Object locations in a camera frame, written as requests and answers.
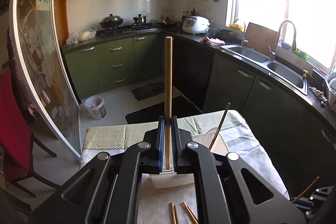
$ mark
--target wooden stick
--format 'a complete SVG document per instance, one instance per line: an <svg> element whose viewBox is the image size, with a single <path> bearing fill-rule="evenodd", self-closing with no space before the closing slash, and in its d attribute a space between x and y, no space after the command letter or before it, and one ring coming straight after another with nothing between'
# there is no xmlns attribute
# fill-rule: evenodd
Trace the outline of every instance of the wooden stick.
<svg viewBox="0 0 336 224"><path fill-rule="evenodd" d="M304 196L305 193L307 193L313 185L319 180L320 177L317 177L296 199L292 201L292 203L296 203L300 198Z"/></svg>
<svg viewBox="0 0 336 224"><path fill-rule="evenodd" d="M174 214L175 214L175 221L176 221L176 224L180 224L179 223L179 217L177 216L177 211L176 211L176 206L174 205Z"/></svg>
<svg viewBox="0 0 336 224"><path fill-rule="evenodd" d="M189 208L189 206L187 204L185 204L185 202L182 202L182 204L184 205L184 208L187 211L187 213L189 215L189 218L193 222L193 224L198 224L198 219L194 215L194 213L192 212L192 210Z"/></svg>
<svg viewBox="0 0 336 224"><path fill-rule="evenodd" d="M171 157L171 98L173 80L173 38L165 39L165 162L170 168Z"/></svg>
<svg viewBox="0 0 336 224"><path fill-rule="evenodd" d="M230 103L227 103L227 105L226 105L226 107L225 107L225 111L224 111L223 117L222 117L222 119L221 119L221 121L220 121L220 123L219 123L219 125L218 125L218 130L217 130L215 136L212 138L211 143L209 144L209 147L208 147L209 150L211 150L211 148L213 147L213 145L214 145L214 143L215 143L215 140L216 140L216 138L217 138L217 136L218 136L218 134L219 134L219 131L220 131L220 129L221 129L223 123L224 123L224 119L225 119L225 116L226 116L226 114L227 114L229 108L230 108Z"/></svg>
<svg viewBox="0 0 336 224"><path fill-rule="evenodd" d="M175 217L175 211L174 211L174 207L172 203L169 203L169 211L170 211L170 216L171 216L171 220L173 224L177 224L176 223L176 217Z"/></svg>

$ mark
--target stove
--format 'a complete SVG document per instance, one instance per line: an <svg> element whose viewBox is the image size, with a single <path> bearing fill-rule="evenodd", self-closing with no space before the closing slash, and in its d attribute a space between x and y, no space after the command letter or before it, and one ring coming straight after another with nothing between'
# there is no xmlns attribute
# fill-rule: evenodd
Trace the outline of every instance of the stove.
<svg viewBox="0 0 336 224"><path fill-rule="evenodd" d="M123 33L132 33L146 30L158 30L158 28L153 27L150 23L145 24L132 24L129 26L107 28L102 32L101 37L109 37L111 35L123 34Z"/></svg>

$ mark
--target glass door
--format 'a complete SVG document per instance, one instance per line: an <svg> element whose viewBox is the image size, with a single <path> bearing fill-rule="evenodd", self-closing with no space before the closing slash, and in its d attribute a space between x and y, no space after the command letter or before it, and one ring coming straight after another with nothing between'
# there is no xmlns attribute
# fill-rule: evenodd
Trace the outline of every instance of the glass door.
<svg viewBox="0 0 336 224"><path fill-rule="evenodd" d="M80 158L79 105L60 56L53 0L11 0L11 41L26 109L38 111L59 140Z"/></svg>

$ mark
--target white tablecloth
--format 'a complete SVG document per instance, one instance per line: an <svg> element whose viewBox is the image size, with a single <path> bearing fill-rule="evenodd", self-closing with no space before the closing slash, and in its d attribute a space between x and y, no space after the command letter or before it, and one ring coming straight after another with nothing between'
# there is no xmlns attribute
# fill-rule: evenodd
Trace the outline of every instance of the white tablecloth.
<svg viewBox="0 0 336 224"><path fill-rule="evenodd" d="M177 119L178 127L191 132L193 136L205 134L217 127L223 111ZM88 128L81 156L81 168L98 153L110 155L124 152L127 147L142 141L146 131L157 128L158 122ZM270 158L254 137L244 118L235 110L229 110L220 131L231 152L236 152L265 180L289 199L285 185L274 168ZM186 202L196 213L194 184L157 189L149 175L143 175L140 192L138 223L171 223L168 204L177 205L180 224L189 223L180 203Z"/></svg>

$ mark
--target metal screw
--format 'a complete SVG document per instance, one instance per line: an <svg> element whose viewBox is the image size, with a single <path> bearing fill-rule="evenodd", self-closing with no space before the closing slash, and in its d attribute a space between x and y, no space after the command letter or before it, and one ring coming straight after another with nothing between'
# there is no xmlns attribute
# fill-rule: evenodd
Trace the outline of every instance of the metal screw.
<svg viewBox="0 0 336 224"><path fill-rule="evenodd" d="M98 154L98 160L107 160L109 158L109 154L106 152L100 152Z"/></svg>
<svg viewBox="0 0 336 224"><path fill-rule="evenodd" d="M198 143L196 142L189 142L187 143L187 147L191 148L191 149L195 149L198 147Z"/></svg>
<svg viewBox="0 0 336 224"><path fill-rule="evenodd" d="M147 142L140 142L138 143L138 147L141 148L141 149L146 149L149 147L149 143Z"/></svg>
<svg viewBox="0 0 336 224"><path fill-rule="evenodd" d="M227 154L227 158L229 160L238 160L239 159L239 156L237 153L234 153L234 152L230 152L229 154Z"/></svg>

